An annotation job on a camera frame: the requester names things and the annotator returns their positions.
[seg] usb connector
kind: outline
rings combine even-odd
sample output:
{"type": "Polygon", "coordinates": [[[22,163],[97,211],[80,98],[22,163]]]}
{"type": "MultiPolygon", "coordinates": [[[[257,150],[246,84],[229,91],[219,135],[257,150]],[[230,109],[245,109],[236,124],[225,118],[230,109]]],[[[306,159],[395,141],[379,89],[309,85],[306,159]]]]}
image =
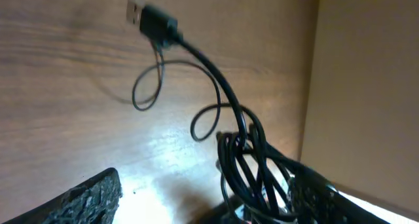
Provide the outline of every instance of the usb connector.
{"type": "Polygon", "coordinates": [[[179,38],[177,20],[141,0],[128,0],[126,20],[162,48],[169,47],[179,38]]]}

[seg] metal usb plug tip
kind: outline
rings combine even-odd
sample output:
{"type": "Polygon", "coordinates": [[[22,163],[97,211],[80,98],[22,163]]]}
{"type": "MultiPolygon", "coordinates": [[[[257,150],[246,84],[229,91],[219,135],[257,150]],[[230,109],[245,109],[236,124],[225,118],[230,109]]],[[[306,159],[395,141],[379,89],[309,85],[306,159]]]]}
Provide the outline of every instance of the metal usb plug tip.
{"type": "Polygon", "coordinates": [[[141,11],[145,3],[142,0],[128,0],[126,5],[126,21],[139,27],[141,11]]]}

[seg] black object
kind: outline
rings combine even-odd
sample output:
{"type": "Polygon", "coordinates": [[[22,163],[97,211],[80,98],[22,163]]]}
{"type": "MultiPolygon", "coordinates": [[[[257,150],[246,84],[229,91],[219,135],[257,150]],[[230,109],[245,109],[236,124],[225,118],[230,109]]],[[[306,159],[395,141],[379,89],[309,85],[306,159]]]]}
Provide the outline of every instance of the black object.
{"type": "Polygon", "coordinates": [[[250,221],[252,223],[283,223],[284,221],[298,221],[299,223],[386,223],[341,196],[333,188],[331,182],[317,172],[285,157],[273,148],[266,141],[263,126],[257,116],[250,109],[239,104],[229,83],[216,66],[198,49],[183,39],[182,35],[177,31],[177,24],[172,25],[177,23],[177,21],[151,5],[145,5],[142,11],[138,11],[138,9],[141,9],[141,4],[136,3],[134,0],[128,1],[127,18],[135,16],[138,12],[146,13],[146,15],[141,15],[140,20],[137,20],[140,22],[140,32],[154,44],[160,55],[161,62],[148,67],[137,78],[132,90],[134,107],[140,111],[149,109],[155,103],[161,90],[163,74],[159,74],[159,85],[155,96],[152,97],[152,104],[146,108],[138,107],[135,101],[136,87],[138,82],[150,70],[156,68],[159,73],[164,72],[166,64],[181,62],[181,60],[164,61],[163,59],[162,48],[166,48],[170,43],[173,43],[179,44],[188,50],[206,67],[207,71],[205,69],[202,70],[202,68],[201,70],[208,75],[213,83],[216,81],[219,84],[228,99],[228,103],[220,101],[217,84],[214,84],[217,93],[217,103],[203,108],[193,118],[191,135],[194,140],[204,140],[213,132],[219,120],[220,108],[231,107],[234,112],[238,124],[238,132],[217,133],[219,165],[222,171],[221,191],[226,203],[222,207],[229,209],[231,222],[241,223],[243,219],[240,219],[234,212],[235,206],[228,199],[225,181],[227,181],[235,195],[245,204],[246,213],[251,217],[250,221]],[[197,120],[212,109],[216,109],[217,114],[211,130],[203,138],[197,138],[194,133],[197,120]],[[244,114],[252,121],[249,131],[246,129],[244,114]],[[253,176],[244,159],[244,156],[248,155],[258,164],[256,177],[253,176]],[[267,159],[272,160],[282,173],[289,186],[287,190],[281,187],[268,169],[267,159]],[[237,163],[243,171],[249,187],[241,177],[237,163]],[[275,191],[279,193],[281,199],[285,202],[285,208],[278,206],[275,191]]]}
{"type": "Polygon", "coordinates": [[[5,224],[112,224],[121,196],[118,172],[108,168],[5,224]]]}

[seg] wooden table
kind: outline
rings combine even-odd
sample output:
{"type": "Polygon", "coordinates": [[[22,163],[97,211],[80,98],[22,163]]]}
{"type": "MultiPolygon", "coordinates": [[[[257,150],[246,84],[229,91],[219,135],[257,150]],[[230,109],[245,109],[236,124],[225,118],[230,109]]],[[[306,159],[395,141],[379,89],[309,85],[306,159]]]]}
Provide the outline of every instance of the wooden table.
{"type": "MultiPolygon", "coordinates": [[[[196,143],[189,134],[194,114],[215,102],[209,79],[170,66],[150,111],[129,103],[154,56],[126,23],[126,1],[0,0],[0,222],[108,167],[124,190],[115,223],[184,223],[222,200],[215,136],[196,143]]],[[[298,158],[318,0],[146,1],[178,18],[268,140],[298,158]]],[[[176,47],[172,58],[192,59],[176,47]]],[[[218,130],[236,130],[232,112],[221,116],[218,130]]]]}

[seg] brown wooden surface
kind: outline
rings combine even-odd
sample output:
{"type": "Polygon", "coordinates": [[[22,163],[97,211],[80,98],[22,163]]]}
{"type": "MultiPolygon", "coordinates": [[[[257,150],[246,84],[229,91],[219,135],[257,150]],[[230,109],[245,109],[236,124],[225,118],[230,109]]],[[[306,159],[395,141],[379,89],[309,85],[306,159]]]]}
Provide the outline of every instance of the brown wooden surface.
{"type": "MultiPolygon", "coordinates": [[[[126,1],[0,0],[0,222],[112,166],[124,189],[116,223],[184,223],[221,201],[215,136],[189,135],[193,115],[215,102],[203,74],[168,67],[146,113],[115,100],[129,100],[153,63],[149,43],[125,22],[126,1]]],[[[297,158],[317,0],[148,1],[178,18],[268,140],[297,158]]],[[[166,58],[190,57],[172,48],[166,58]]],[[[155,87],[153,76],[142,92],[155,87]]],[[[235,129],[224,111],[218,130],[235,129]]]]}

